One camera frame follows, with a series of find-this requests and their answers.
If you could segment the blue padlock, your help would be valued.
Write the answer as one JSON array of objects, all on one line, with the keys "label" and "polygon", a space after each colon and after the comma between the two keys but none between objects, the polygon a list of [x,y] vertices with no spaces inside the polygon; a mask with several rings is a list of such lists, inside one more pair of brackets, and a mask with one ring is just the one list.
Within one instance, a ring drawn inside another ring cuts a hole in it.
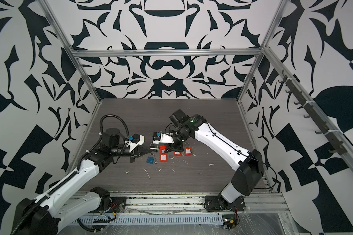
[{"label": "blue padlock", "polygon": [[155,155],[154,155],[154,154],[150,154],[150,155],[147,157],[146,163],[148,163],[148,164],[154,164],[154,163],[156,163],[156,157],[155,157]]}]

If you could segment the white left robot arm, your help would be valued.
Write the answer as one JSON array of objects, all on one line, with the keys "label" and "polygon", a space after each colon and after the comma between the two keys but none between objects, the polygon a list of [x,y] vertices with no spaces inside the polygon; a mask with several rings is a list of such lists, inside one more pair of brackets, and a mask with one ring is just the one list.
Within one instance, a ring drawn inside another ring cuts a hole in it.
[{"label": "white left robot arm", "polygon": [[30,200],[25,198],[16,207],[11,234],[57,235],[66,226],[88,212],[106,209],[110,196],[108,191],[95,188],[81,199],[67,201],[88,181],[99,175],[115,157],[129,157],[131,161],[150,153],[143,147],[145,137],[134,134],[119,143],[120,134],[110,128],[101,134],[98,145],[88,150],[79,165],[49,190]]}]

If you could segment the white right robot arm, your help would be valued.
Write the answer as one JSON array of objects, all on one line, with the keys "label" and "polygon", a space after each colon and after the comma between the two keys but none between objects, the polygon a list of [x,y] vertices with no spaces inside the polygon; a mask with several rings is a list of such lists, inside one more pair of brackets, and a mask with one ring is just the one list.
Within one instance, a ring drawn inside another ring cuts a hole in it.
[{"label": "white right robot arm", "polygon": [[201,115],[188,116],[177,110],[170,116],[177,126],[173,133],[173,143],[168,149],[181,151],[183,144],[193,138],[212,149],[235,171],[231,181],[219,194],[223,204],[233,204],[241,196],[249,196],[264,175],[262,155],[256,149],[249,151],[235,144],[217,130]]}]

